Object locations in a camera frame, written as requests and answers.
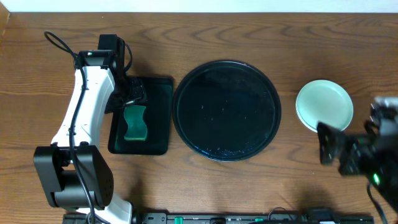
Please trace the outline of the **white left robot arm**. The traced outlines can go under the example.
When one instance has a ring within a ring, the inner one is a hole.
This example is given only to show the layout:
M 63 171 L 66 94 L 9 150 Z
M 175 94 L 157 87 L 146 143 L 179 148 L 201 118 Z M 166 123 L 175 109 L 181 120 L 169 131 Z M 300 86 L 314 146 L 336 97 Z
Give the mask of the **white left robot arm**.
M 137 105 L 140 81 L 127 76 L 127 48 L 81 51 L 75 86 L 62 125 L 49 146 L 39 146 L 34 165 L 51 207 L 85 215 L 87 223 L 132 223 L 133 206 L 114 192 L 113 173 L 99 151 L 106 113 L 121 112 L 123 141 L 147 137 L 146 107 Z

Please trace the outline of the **green scrub sponge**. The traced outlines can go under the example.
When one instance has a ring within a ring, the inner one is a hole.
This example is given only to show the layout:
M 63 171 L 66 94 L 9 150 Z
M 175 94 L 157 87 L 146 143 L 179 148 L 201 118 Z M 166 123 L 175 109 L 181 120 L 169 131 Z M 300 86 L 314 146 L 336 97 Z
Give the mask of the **green scrub sponge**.
M 147 139 L 147 125 L 144 121 L 146 107 L 141 105 L 128 106 L 124 110 L 127 131 L 126 141 L 145 141 Z

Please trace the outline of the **pale green plate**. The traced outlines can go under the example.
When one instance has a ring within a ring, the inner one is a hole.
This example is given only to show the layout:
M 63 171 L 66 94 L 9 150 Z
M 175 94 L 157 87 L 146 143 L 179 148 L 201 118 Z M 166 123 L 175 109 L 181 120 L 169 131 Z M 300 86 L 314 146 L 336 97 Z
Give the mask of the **pale green plate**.
M 354 106 L 346 90 L 329 80 L 314 80 L 299 91 L 295 110 L 306 128 L 317 132 L 318 123 L 340 131 L 346 129 L 354 115 Z

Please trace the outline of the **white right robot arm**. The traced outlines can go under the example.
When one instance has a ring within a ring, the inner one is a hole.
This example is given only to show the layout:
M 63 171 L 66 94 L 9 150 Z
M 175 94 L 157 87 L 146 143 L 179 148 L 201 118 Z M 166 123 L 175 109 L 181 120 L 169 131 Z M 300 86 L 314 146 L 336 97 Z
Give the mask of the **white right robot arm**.
M 387 219 L 371 195 L 374 187 L 397 211 L 397 97 L 377 96 L 371 104 L 370 119 L 364 122 L 364 134 L 346 134 L 319 122 L 320 163 L 330 165 L 338 159 L 342 176 L 363 175 L 366 187 L 383 223 Z

